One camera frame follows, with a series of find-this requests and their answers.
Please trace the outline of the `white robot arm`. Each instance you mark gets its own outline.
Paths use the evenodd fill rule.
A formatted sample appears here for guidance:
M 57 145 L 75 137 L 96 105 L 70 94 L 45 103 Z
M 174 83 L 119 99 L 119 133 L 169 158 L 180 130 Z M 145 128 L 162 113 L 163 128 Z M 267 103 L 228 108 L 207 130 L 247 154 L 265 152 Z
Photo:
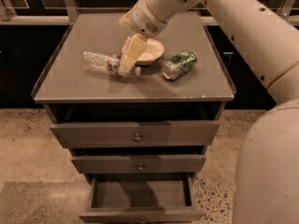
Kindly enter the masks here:
M 198 3 L 277 103 L 240 148 L 233 224 L 299 224 L 299 31 L 257 0 L 138 0 L 120 23 L 154 37 Z

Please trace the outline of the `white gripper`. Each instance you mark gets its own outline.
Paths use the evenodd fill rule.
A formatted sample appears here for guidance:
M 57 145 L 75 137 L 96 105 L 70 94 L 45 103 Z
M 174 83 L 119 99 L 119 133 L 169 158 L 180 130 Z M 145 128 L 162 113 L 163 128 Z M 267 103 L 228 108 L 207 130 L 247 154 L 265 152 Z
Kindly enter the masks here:
M 146 50 L 147 37 L 157 36 L 166 27 L 166 23 L 152 13 L 149 0 L 138 0 L 130 11 L 120 17 L 119 24 L 136 33 L 126 39 L 118 68 L 118 74 L 127 77 Z

